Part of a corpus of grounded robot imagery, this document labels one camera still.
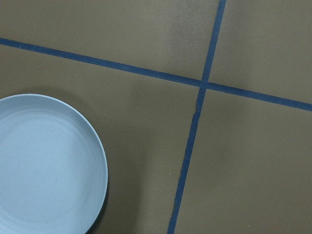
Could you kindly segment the blue plate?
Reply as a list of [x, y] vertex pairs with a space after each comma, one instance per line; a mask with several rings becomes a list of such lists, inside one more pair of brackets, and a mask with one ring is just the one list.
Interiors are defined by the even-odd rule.
[[80, 112], [38, 94], [1, 99], [1, 233], [85, 234], [107, 184], [104, 148]]

